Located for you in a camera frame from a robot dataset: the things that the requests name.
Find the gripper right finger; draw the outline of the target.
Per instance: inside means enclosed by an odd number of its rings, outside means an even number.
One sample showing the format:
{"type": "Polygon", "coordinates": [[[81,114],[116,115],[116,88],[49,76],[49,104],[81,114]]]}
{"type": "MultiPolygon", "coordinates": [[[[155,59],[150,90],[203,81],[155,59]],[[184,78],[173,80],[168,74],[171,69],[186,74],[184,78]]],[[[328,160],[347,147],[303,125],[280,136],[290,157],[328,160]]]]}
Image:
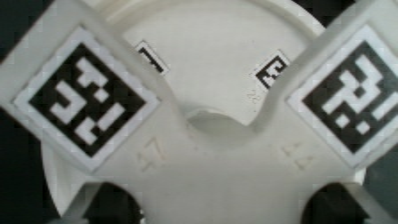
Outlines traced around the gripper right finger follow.
{"type": "Polygon", "coordinates": [[[392,224],[392,216],[358,183],[331,183],[313,194],[301,224],[392,224]]]}

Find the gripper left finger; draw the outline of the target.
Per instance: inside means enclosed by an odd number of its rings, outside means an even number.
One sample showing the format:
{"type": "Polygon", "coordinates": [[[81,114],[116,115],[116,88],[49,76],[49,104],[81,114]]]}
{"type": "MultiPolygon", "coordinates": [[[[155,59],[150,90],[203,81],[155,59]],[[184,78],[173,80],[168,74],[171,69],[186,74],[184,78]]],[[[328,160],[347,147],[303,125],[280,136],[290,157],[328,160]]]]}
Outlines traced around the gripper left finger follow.
{"type": "Polygon", "coordinates": [[[145,212],[130,193],[109,182],[86,183],[67,212],[63,224],[143,224],[145,212]]]}

